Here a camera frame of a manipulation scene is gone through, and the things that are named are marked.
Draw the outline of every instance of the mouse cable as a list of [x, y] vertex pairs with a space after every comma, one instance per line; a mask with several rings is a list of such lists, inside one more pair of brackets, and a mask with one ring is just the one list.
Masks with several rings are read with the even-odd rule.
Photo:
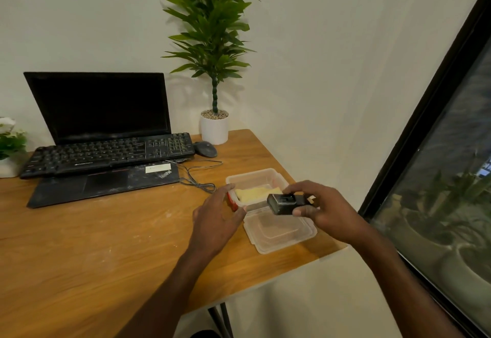
[[184, 161], [193, 161], [193, 162], [214, 162], [214, 165], [207, 165], [207, 166], [192, 166], [192, 167], [186, 167], [183, 164], [179, 162], [175, 162], [172, 160], [167, 160], [166, 162], [170, 162], [171, 164], [176, 165], [178, 168], [182, 168], [186, 170], [187, 178], [186, 177], [179, 177], [179, 181], [181, 184], [184, 185], [192, 185], [194, 187], [201, 188], [203, 191], [208, 192], [208, 193], [213, 193], [217, 190], [217, 186], [215, 186], [213, 183], [199, 183], [197, 182], [193, 176], [191, 175], [191, 170], [192, 169], [211, 169], [215, 168], [217, 166], [223, 165], [223, 161], [218, 161], [218, 160], [193, 160], [191, 158], [186, 158]]

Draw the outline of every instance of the desk surface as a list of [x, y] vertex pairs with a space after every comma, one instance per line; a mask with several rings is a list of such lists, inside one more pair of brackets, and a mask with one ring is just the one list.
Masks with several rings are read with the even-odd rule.
[[[231, 131], [217, 149], [223, 166], [196, 171], [198, 181], [223, 185], [227, 176], [265, 168], [293, 181], [250, 130]], [[35, 180], [0, 180], [4, 338], [115, 334], [172, 270], [187, 247], [192, 211], [207, 196], [177, 183], [28, 209], [35, 186]], [[301, 244], [261, 255], [241, 226], [199, 278], [187, 311], [343, 247], [319, 231]]]

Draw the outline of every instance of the plastic container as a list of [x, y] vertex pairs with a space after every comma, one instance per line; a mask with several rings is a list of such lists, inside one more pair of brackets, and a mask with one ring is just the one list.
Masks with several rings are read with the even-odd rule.
[[[258, 170], [251, 173], [233, 175], [225, 179], [227, 184], [234, 183], [235, 188], [249, 189], [265, 187], [267, 189], [285, 189], [286, 179], [275, 169]], [[291, 215], [274, 215], [266, 203], [266, 198], [242, 202], [237, 198], [235, 189], [228, 193], [234, 210], [239, 206], [247, 206], [244, 218], [244, 229], [251, 244], [260, 254], [267, 254], [286, 248], [316, 236], [317, 228], [309, 218]]]
[[268, 254], [308, 240], [317, 234], [309, 218], [274, 215], [269, 207], [248, 211], [244, 229], [260, 254]]
[[[253, 171], [245, 174], [232, 175], [225, 179], [225, 183], [234, 183], [235, 188], [238, 189], [249, 189], [256, 187], [273, 189], [279, 187], [279, 189], [284, 190], [288, 186], [286, 179], [273, 168]], [[247, 206], [248, 211], [253, 211], [255, 209], [260, 209], [267, 206], [266, 198], [248, 202], [240, 201], [237, 198], [235, 189], [228, 193], [228, 198], [234, 210], [237, 210], [239, 206]]]

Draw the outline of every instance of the black keyboard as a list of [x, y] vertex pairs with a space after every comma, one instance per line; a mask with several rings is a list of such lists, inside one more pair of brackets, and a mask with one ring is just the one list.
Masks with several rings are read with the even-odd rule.
[[25, 164], [20, 178], [83, 174], [193, 155], [188, 133], [39, 147]]

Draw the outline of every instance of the hand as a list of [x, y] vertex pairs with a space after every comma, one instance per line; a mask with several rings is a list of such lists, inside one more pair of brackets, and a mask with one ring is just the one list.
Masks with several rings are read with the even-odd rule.
[[198, 253], [208, 262], [221, 252], [246, 216], [244, 207], [239, 208], [230, 219], [222, 216], [224, 197], [234, 187], [234, 184], [227, 184], [218, 188], [193, 211], [193, 233], [188, 250]]
[[303, 192], [314, 195], [319, 208], [302, 206], [293, 210], [293, 215], [309, 217], [317, 227], [335, 239], [352, 244], [373, 228], [353, 209], [340, 192], [331, 187], [304, 180], [286, 187], [283, 193]]

